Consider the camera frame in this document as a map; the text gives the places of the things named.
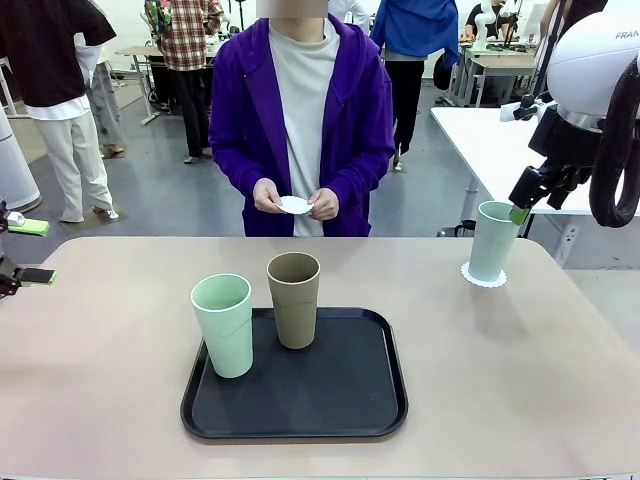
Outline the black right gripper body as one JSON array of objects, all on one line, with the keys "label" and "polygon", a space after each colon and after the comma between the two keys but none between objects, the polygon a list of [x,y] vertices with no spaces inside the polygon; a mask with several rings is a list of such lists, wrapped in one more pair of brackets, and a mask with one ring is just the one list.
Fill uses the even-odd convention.
[{"label": "black right gripper body", "polygon": [[539,119],[528,146],[552,166],[592,168],[599,144],[599,130],[576,126],[551,106]]}]

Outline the person's left hand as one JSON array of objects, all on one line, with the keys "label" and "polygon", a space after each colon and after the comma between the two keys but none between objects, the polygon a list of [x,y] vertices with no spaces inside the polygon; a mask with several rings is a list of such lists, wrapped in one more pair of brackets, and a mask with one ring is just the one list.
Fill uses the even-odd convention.
[{"label": "person's left hand", "polygon": [[328,221],[337,217],[339,213],[339,199],[329,188],[316,190],[308,199],[312,206],[310,216],[317,221]]}]

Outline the person's right hand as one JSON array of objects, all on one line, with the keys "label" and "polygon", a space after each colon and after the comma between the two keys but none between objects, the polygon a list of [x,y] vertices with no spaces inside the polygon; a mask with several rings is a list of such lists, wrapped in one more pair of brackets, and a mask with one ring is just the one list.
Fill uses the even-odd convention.
[{"label": "person's right hand", "polygon": [[253,199],[257,210],[270,214],[284,214],[282,201],[275,183],[268,178],[258,180],[253,188]]}]

